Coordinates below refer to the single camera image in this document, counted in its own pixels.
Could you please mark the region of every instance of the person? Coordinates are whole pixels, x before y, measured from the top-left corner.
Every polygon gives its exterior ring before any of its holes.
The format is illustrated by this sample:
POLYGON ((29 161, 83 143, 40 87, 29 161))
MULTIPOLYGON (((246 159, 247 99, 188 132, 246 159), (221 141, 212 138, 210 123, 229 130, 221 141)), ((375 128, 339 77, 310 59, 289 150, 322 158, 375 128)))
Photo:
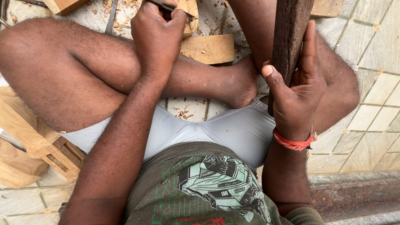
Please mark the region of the person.
POLYGON ((131 21, 134 42, 49 18, 0 32, 0 72, 11 87, 91 149, 60 224, 323 224, 310 200, 307 150, 286 148, 273 129, 295 142, 322 133, 357 106, 356 76, 311 20, 287 87, 270 63, 276 1, 230 6, 252 56, 228 67, 180 55, 185 13, 166 21, 150 2, 131 21), (254 98, 258 71, 275 96, 274 119, 268 100, 254 98), (157 106, 160 96, 237 109, 188 123, 157 106), (261 165, 262 191, 253 174, 261 165))

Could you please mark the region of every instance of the foot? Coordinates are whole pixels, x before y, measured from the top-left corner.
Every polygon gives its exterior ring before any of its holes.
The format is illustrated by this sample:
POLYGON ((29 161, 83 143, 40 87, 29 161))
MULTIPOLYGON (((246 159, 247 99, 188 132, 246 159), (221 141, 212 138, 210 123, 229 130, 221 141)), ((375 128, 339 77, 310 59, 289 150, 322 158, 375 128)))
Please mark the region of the foot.
POLYGON ((258 72, 252 55, 248 55, 233 66, 231 69, 230 95, 226 101, 233 108, 243 108, 253 101, 257 95, 258 72))

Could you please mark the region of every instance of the red string bracelet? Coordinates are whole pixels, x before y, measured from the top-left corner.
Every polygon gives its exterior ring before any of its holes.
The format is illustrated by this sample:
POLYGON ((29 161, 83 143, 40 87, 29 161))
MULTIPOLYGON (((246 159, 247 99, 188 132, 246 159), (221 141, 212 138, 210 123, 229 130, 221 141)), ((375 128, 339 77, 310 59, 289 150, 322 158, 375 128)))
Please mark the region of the red string bracelet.
POLYGON ((274 135, 274 138, 276 141, 283 145, 287 149, 292 149, 292 150, 302 150, 307 148, 312 141, 318 140, 317 133, 315 132, 314 134, 310 133, 310 137, 306 141, 290 141, 288 139, 285 139, 282 137, 278 131, 276 130, 276 127, 274 128, 274 131, 272 132, 274 135))

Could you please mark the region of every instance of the right hand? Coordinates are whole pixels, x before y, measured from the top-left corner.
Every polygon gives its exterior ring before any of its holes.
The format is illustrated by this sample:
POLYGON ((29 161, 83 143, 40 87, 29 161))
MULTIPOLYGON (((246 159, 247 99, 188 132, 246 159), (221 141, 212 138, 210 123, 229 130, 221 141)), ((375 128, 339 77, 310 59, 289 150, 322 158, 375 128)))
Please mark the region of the right hand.
POLYGON ((305 141, 309 137, 316 110, 326 90, 326 82, 320 71, 313 20, 308 22, 298 65, 301 69, 293 75, 290 88, 272 65, 265 65, 261 70, 274 94, 276 129, 290 141, 305 141))
MULTIPOLYGON (((165 3, 177 5, 175 0, 165 3)), ((130 23, 142 71, 169 77, 181 49, 186 13, 176 8, 167 22, 158 6, 144 1, 130 23)))

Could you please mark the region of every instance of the leg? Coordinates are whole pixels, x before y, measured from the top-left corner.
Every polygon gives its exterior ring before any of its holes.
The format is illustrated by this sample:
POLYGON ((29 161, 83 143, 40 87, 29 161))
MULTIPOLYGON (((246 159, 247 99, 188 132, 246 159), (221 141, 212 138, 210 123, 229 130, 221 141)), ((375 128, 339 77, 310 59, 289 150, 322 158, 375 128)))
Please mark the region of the leg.
MULTIPOLYGON (((242 27, 260 71, 262 63, 272 59, 276 0, 230 0, 229 4, 242 27)), ((322 73, 328 85, 314 121, 314 131, 319 134, 354 110, 360 97, 354 72, 329 48, 319 34, 317 41, 318 54, 323 56, 320 57, 322 73)), ((268 99, 263 98, 262 102, 268 104, 268 99)))
MULTIPOLYGON (((111 116, 140 76, 131 40, 54 19, 26 20, 6 29, 0 46, 0 72, 58 131, 80 130, 111 116)), ((250 57, 231 67, 213 67, 181 56, 163 95, 204 96, 240 108, 255 96, 256 77, 250 57)))

